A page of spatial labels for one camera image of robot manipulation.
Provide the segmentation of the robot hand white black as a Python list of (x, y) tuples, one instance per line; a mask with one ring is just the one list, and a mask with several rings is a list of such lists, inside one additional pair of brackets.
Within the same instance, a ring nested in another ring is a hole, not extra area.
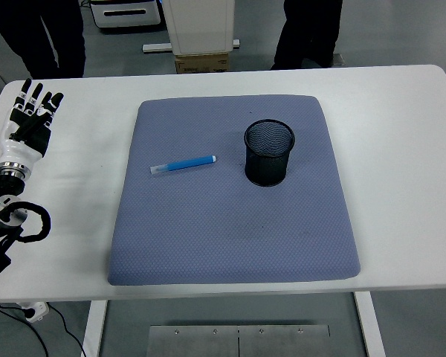
[(45, 156), (51, 124), (64, 94), (47, 92), (39, 99), (42, 90), (43, 85), (32, 86), (31, 79), (22, 85), (1, 131), (0, 162), (22, 164), (30, 169)]

